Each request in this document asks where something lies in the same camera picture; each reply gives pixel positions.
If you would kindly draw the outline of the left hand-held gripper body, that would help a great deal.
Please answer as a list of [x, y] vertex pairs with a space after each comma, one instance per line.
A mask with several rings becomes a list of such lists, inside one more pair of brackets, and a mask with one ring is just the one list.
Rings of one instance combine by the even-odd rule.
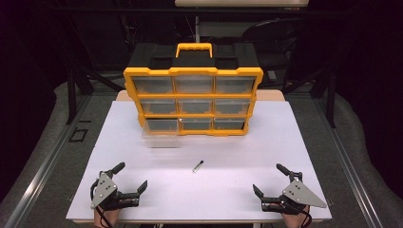
[[90, 208], [95, 210], [101, 208], [105, 211], [124, 209], [127, 207], [138, 207], [140, 204], [140, 193], [124, 194], [118, 190], [113, 176], [117, 171], [101, 171], [99, 178], [91, 185]]

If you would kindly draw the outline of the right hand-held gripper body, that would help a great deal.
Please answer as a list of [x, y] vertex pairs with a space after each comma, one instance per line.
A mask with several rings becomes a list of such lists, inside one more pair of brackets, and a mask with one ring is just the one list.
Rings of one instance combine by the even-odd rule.
[[276, 212], [286, 215], [298, 215], [302, 213], [306, 206], [326, 208], [326, 202], [315, 194], [302, 181], [301, 172], [288, 171], [286, 177], [289, 183], [281, 180], [279, 175], [269, 179], [271, 184], [276, 184], [276, 190], [280, 191], [278, 197], [266, 197], [260, 192], [260, 205], [263, 212]]

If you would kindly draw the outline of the pulled-out clear plastic drawer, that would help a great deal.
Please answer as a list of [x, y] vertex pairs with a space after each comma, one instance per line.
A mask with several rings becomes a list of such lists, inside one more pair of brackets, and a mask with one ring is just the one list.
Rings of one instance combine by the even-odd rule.
[[181, 146], [177, 119], [148, 119], [142, 138], [150, 148], [177, 148]]

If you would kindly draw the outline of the person's right hand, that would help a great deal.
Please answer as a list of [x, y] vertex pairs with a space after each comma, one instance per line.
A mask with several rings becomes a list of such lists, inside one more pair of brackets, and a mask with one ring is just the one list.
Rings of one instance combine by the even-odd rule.
[[303, 213], [297, 215], [282, 214], [284, 223], [287, 228], [308, 228], [310, 225], [310, 219], [307, 213], [310, 212], [310, 207], [306, 206]]

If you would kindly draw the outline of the person's left hand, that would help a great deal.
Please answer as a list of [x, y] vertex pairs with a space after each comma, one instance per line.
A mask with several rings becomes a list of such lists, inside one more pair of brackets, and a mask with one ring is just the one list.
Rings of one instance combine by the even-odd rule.
[[108, 228], [109, 225], [114, 226], [119, 218], [121, 210], [105, 211], [100, 207], [94, 210], [94, 221], [91, 228]]

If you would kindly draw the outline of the set of clear cabinet drawers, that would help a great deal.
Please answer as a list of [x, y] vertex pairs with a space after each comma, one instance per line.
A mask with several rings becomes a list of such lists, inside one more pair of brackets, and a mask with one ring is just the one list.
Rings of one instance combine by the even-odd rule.
[[254, 76], [134, 77], [141, 127], [157, 134], [244, 135], [256, 100]]

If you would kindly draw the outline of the yellow and black organizer cabinet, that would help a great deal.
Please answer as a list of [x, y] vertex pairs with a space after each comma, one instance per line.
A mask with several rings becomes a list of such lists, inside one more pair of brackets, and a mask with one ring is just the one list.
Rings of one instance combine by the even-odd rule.
[[255, 48], [248, 43], [140, 43], [135, 47], [124, 70], [125, 88], [135, 104], [135, 89], [132, 84], [134, 77], [184, 75], [254, 76], [257, 100], [257, 88], [263, 71], [259, 66]]

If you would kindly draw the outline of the black office chair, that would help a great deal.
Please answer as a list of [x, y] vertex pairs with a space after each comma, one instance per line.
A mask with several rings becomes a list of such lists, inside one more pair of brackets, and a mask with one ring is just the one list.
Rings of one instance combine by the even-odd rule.
[[259, 65], [264, 72], [286, 69], [304, 27], [305, 22], [301, 18], [265, 20], [248, 28], [240, 40], [254, 45]]

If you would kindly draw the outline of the aluminium floor rail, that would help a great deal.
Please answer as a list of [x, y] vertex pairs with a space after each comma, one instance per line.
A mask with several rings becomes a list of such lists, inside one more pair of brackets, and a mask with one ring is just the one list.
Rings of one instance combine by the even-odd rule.
[[370, 200], [368, 192], [364, 188], [361, 179], [355, 171], [355, 168], [348, 156], [347, 150], [345, 149], [341, 139], [339, 138], [336, 128], [332, 127], [326, 117], [326, 107], [320, 99], [314, 99], [314, 104], [320, 119], [323, 121], [327, 132], [330, 134], [332, 141], [336, 147], [336, 156], [339, 160], [340, 166], [346, 176], [347, 182], [352, 189], [355, 196], [355, 201], [357, 202], [360, 211], [365, 218], [369, 228], [384, 228], [382, 222], [379, 219], [377, 212], [374, 209], [374, 205]]
[[6, 198], [0, 203], [0, 228], [22, 227], [90, 100], [90, 96], [83, 95], [74, 108], [75, 116], [67, 123], [67, 98], [57, 98], [39, 142]]

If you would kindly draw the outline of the black metal frame stand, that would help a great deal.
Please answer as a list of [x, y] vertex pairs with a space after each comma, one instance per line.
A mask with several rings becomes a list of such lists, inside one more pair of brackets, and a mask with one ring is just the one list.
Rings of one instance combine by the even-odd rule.
[[76, 98], [76, 88], [85, 95], [90, 96], [94, 92], [94, 87], [90, 83], [93, 79], [100, 82], [104, 86], [111, 88], [116, 92], [124, 90], [121, 85], [117, 85], [102, 76], [100, 73], [89, 69], [86, 66], [75, 65], [72, 66], [67, 72], [67, 102], [68, 102], [68, 118], [67, 124], [71, 124], [72, 121], [78, 114], [77, 98]]
[[290, 93], [307, 84], [309, 81], [314, 82], [310, 90], [310, 96], [312, 98], [319, 99], [323, 96], [324, 92], [327, 92], [325, 118], [329, 125], [335, 128], [336, 73], [332, 66], [321, 67], [314, 73], [296, 80], [291, 84], [285, 82], [281, 91], [283, 94]]

